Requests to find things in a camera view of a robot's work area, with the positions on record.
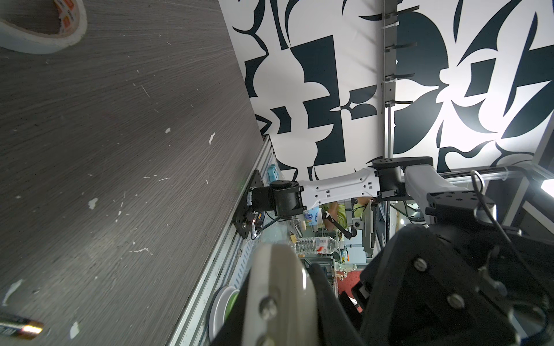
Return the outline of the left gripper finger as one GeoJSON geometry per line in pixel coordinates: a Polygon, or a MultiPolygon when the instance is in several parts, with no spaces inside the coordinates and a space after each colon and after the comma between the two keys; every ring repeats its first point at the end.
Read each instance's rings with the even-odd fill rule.
{"type": "Polygon", "coordinates": [[[360,334],[362,314],[346,293],[337,297],[317,263],[308,273],[315,287],[318,334],[321,345],[365,345],[360,334]]]}

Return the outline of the AAA battery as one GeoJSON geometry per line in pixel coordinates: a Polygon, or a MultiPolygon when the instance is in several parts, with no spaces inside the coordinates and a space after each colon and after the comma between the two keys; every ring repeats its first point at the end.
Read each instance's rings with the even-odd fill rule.
{"type": "Polygon", "coordinates": [[[39,321],[18,317],[11,314],[1,314],[1,336],[32,340],[44,330],[44,324],[39,321]]]}

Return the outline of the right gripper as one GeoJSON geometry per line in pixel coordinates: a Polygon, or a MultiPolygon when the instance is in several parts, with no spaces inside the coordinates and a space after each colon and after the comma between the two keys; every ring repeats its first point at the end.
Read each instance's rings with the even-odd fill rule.
{"type": "Polygon", "coordinates": [[[363,345],[552,345],[553,243],[428,207],[339,301],[363,345]]]}

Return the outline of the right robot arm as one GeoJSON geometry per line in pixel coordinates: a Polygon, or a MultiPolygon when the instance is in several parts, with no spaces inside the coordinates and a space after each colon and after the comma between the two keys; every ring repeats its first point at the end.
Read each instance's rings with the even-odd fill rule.
{"type": "Polygon", "coordinates": [[[552,345],[553,245],[502,226],[481,174],[470,181],[454,186],[430,157],[382,159],[341,177],[252,187],[246,202],[284,220],[350,198],[418,205],[425,224],[399,230],[353,290],[365,345],[552,345]]]}

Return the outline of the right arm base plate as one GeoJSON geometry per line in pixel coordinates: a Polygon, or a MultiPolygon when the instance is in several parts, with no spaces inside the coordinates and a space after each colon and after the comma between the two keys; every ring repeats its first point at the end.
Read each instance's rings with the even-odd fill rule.
{"type": "Polygon", "coordinates": [[[254,170],[232,216],[232,224],[242,239],[250,237],[252,221],[255,218],[250,193],[253,189],[259,187],[263,187],[261,173],[259,170],[254,170]]]}

